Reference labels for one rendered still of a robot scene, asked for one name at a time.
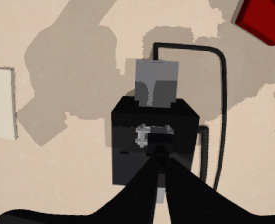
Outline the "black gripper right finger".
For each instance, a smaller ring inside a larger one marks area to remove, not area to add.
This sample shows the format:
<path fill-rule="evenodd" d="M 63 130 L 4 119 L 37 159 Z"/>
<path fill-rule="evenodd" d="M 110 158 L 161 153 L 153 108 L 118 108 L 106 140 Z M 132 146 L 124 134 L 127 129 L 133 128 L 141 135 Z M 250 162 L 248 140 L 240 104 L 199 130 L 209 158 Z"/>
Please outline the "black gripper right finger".
<path fill-rule="evenodd" d="M 172 224 L 275 224 L 275 214 L 247 212 L 173 157 L 166 157 L 165 163 L 166 204 Z"/>

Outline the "flat beige slab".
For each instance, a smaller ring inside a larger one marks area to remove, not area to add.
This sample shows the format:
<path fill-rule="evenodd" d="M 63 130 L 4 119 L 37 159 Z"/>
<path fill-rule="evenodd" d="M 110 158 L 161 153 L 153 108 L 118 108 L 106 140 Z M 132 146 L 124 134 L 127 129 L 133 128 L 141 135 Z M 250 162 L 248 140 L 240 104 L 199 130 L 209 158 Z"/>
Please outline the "flat beige slab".
<path fill-rule="evenodd" d="M 0 137 L 1 139 L 17 139 L 15 113 L 15 87 L 13 87 L 12 68 L 0 68 Z"/>

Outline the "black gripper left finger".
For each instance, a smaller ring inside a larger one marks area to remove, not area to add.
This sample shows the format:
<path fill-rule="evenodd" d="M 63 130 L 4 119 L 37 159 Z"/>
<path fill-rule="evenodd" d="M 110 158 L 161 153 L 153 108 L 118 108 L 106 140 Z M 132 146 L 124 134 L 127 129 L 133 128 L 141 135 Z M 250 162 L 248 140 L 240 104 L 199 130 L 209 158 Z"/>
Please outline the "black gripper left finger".
<path fill-rule="evenodd" d="M 3 212 L 0 224 L 153 224 L 156 212 L 158 157 L 150 157 L 121 192 L 93 214 L 48 214 L 15 209 Z"/>

